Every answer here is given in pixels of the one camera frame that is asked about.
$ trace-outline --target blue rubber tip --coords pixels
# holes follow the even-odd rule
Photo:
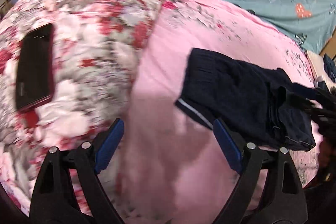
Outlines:
[[[242,153],[231,138],[227,129],[218,119],[215,120],[213,124],[213,133],[230,168],[240,174],[243,169]]]
[[[117,121],[113,128],[110,128],[108,137],[96,153],[96,165],[94,169],[97,174],[105,170],[109,165],[114,152],[124,136],[124,129],[125,125],[121,119]]]

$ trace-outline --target black phone screen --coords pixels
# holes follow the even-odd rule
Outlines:
[[[53,25],[28,33],[23,41],[16,75],[16,109],[28,110],[51,96]]]

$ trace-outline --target phone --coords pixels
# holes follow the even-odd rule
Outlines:
[[[50,102],[54,95],[52,24],[29,32],[22,40],[17,65],[16,109],[29,112]]]

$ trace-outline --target silver screw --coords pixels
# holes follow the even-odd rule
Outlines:
[[[254,143],[247,143],[246,147],[247,147],[248,149],[251,149],[251,150],[253,150],[253,149],[256,148],[256,146],[255,146]]]
[[[82,143],[82,148],[83,149],[88,149],[91,147],[91,143],[90,142],[85,142],[85,143]]]
[[[56,147],[56,146],[53,146],[53,147],[51,147],[51,148],[49,149],[49,152],[50,152],[51,154],[56,153],[56,151],[57,151],[57,147]]]
[[[283,153],[283,154],[287,154],[288,153],[288,149],[285,148],[285,147],[281,147],[280,148],[280,152]]]

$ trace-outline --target orange heart print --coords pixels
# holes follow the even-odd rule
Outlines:
[[[311,11],[306,10],[301,3],[296,4],[295,11],[298,18],[311,17]]]

